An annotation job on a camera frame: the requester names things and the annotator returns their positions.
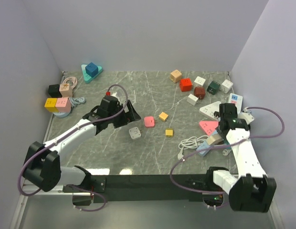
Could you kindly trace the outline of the light blue power strip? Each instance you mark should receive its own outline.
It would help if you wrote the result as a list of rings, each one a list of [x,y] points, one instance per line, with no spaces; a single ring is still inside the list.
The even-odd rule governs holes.
[[[209,145],[207,143],[207,141],[204,141],[202,144],[200,144],[198,146],[198,148],[196,149],[196,152],[201,157],[204,157],[210,151],[210,147],[212,147],[212,146],[221,146],[221,145],[222,145],[221,143]]]

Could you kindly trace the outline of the pink plug adapter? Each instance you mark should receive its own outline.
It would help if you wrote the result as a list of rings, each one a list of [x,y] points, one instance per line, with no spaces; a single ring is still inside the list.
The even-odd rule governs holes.
[[[156,125],[155,118],[153,116],[144,117],[144,126],[146,128],[153,128]]]

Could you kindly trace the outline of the dark red cube socket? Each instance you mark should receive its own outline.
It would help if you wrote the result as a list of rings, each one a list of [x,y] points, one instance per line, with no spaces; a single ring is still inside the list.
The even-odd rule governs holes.
[[[203,87],[195,87],[193,95],[196,96],[199,100],[203,100],[205,97],[205,89]]]

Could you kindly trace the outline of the yellow plug adapter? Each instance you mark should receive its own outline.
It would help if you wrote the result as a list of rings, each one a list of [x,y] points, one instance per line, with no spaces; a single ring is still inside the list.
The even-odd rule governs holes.
[[[173,129],[167,128],[165,130],[165,136],[166,137],[173,137],[173,135],[174,135],[174,130]]]

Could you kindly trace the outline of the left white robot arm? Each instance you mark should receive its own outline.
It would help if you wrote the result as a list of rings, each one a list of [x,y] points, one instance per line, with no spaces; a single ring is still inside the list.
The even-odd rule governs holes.
[[[44,192],[56,185],[74,185],[81,192],[87,191],[93,186],[91,173],[80,166],[63,167],[62,159],[109,124],[119,128],[140,119],[130,100],[121,104],[116,97],[106,95],[100,105],[85,114],[68,131],[45,143],[32,143],[21,169],[21,177]]]

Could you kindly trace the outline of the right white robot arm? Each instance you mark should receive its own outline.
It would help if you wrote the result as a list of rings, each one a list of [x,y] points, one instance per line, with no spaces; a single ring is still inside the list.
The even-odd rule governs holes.
[[[265,213],[272,203],[276,181],[268,177],[260,165],[250,140],[250,127],[238,117],[236,106],[232,103],[220,104],[219,115],[217,132],[231,146],[238,177],[234,177],[226,168],[210,167],[205,186],[209,190],[225,191],[234,211]]]

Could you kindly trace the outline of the white plug adapter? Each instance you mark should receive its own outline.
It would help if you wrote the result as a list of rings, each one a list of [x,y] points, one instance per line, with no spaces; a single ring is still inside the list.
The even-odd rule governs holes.
[[[189,96],[187,97],[187,102],[193,106],[196,105],[198,100],[199,100],[198,97],[194,96],[193,94],[189,94]]]
[[[138,127],[133,127],[129,129],[129,135],[131,137],[131,139],[137,139],[141,137],[141,132],[140,129]]]

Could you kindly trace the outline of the orange plug adapter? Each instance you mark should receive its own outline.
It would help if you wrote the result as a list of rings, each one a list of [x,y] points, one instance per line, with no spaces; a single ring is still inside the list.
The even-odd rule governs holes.
[[[169,116],[169,115],[168,115],[167,113],[165,113],[165,112],[161,112],[160,115],[159,115],[159,119],[160,119],[161,121],[165,122],[165,121],[167,120],[168,116]]]

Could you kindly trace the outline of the beige power strip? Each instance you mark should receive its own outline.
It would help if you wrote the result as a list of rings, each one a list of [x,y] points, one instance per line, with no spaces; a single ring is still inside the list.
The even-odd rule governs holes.
[[[213,146],[223,141],[223,138],[219,134],[213,134],[206,139],[208,145]]]

